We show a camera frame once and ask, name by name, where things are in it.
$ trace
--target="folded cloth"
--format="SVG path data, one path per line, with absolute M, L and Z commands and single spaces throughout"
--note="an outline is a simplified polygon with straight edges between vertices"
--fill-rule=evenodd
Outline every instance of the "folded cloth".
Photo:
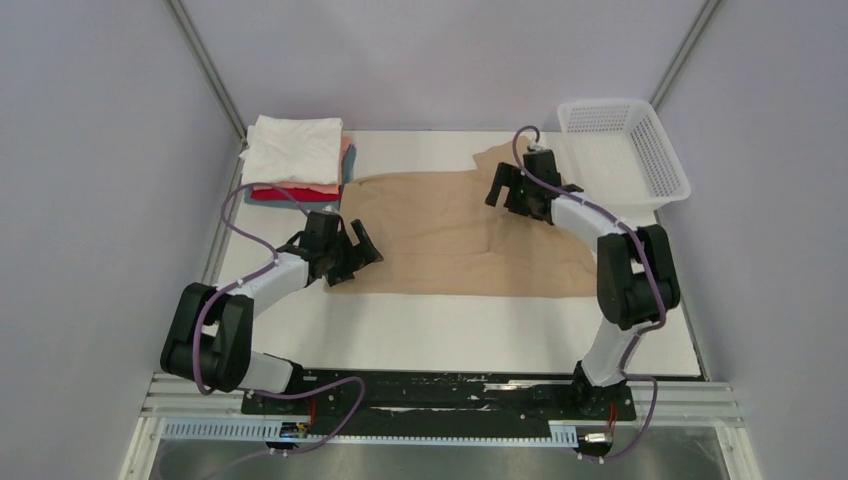
M 248 205 L 261 205 L 263 207 L 287 208 L 289 210 L 297 210 L 298 206 L 291 201 L 283 200 L 255 200 L 249 195 L 244 196 L 244 203 Z M 339 202 L 300 202 L 306 210 L 323 210 L 327 206 L 332 206 L 336 211 L 339 210 Z
M 527 144 L 522 137 L 520 148 Z M 594 295 L 595 262 L 579 238 L 484 203 L 498 163 L 514 164 L 511 145 L 493 147 L 474 160 L 474 171 L 386 174 L 346 185 L 342 217 L 362 220 L 385 261 L 327 291 Z
M 342 159 L 341 167 L 342 167 L 342 184 L 350 183 L 353 180 L 353 163 L 356 161 L 356 146 L 350 145 L 345 152 L 345 156 Z M 341 191 L 337 192 L 334 195 L 328 195 L 324 193 L 315 192 L 312 189 L 303 189 L 303 188 L 287 188 L 288 192 L 296 199 L 301 202 L 335 202 L 341 198 Z M 253 189 L 247 196 L 249 196 L 253 200 L 259 201 L 290 201 L 289 197 L 285 194 L 271 189 L 267 187 L 264 190 L 260 190 L 259 188 Z
M 353 144 L 353 138 L 348 137 L 348 136 L 342 137 L 342 149 L 341 149 L 341 152 L 339 152 L 339 181 L 338 181 L 338 183 L 336 183 L 334 185 L 318 185 L 318 184 L 314 184 L 314 183 L 277 182 L 277 183 L 275 183 L 275 185 L 277 185 L 278 187 L 283 187 L 285 189 L 289 189 L 289 193 L 291 193 L 291 191 L 295 190 L 295 189 L 300 189 L 300 190 L 309 189 L 309 190 L 319 192 L 319 193 L 325 193 L 325 194 L 329 194 L 329 195 L 338 195 L 339 186 L 342 183 L 344 183 L 344 177 L 342 176 L 342 173 L 343 173 L 343 170 L 344 170 L 344 168 L 343 168 L 344 156 L 347 153 L 348 148 L 350 148 L 350 146 L 352 144 Z M 270 190 L 270 189 L 271 189 L 270 187 L 256 187 L 253 190 L 259 191 L 259 190 Z M 323 200 L 333 201 L 333 200 L 338 200 L 338 198 L 332 198 L 332 199 L 322 198 L 322 199 L 315 200 L 315 201 L 323 201 Z
M 260 115 L 248 131 L 242 182 L 338 184 L 342 120 Z

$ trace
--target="white table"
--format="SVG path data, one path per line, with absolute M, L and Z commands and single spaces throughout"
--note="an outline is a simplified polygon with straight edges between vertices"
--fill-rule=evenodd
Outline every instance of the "white table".
M 350 135 L 357 147 L 356 178 L 474 169 L 473 154 L 512 138 L 511 132 Z M 541 143 L 554 149 L 568 177 L 560 135 L 544 135 Z M 652 213 L 626 220 L 634 226 L 655 223 Z M 304 217 L 296 210 L 242 204 L 236 224 L 282 245 L 303 228 Z M 234 279 L 268 257 L 263 247 L 233 234 L 219 278 Z M 595 298 L 334 295 L 325 293 L 322 283 L 285 297 L 260 315 L 253 349 L 314 368 L 571 373 L 601 321 Z M 669 312 L 664 329 L 645 337 L 628 370 L 700 374 L 681 308 Z

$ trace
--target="white wall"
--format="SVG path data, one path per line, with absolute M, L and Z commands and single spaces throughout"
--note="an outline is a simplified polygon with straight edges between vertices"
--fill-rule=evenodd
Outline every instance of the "white wall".
M 725 4 L 660 112 L 693 190 L 665 225 L 765 478 L 844 478 L 848 4 Z
M 163 2 L 0 15 L 0 478 L 115 478 L 235 158 Z
M 703 0 L 186 0 L 245 122 L 558 128 L 569 97 L 649 98 Z

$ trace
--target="tan towel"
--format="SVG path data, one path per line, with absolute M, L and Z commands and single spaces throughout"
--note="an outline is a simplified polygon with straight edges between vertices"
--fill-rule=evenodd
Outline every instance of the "tan towel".
M 483 202 L 498 162 L 514 164 L 510 145 L 479 153 L 474 161 L 478 170 L 377 175 L 345 186 L 342 216 L 362 220 L 385 260 L 327 291 L 594 295 L 595 262 L 583 242 Z

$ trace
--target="white laundry basket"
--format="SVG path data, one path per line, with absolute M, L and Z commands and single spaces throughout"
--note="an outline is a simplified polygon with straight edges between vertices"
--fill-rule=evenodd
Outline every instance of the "white laundry basket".
M 620 212 L 653 211 L 689 197 L 680 160 L 647 102 L 570 102 L 557 114 L 570 156 L 567 180 L 601 205 Z

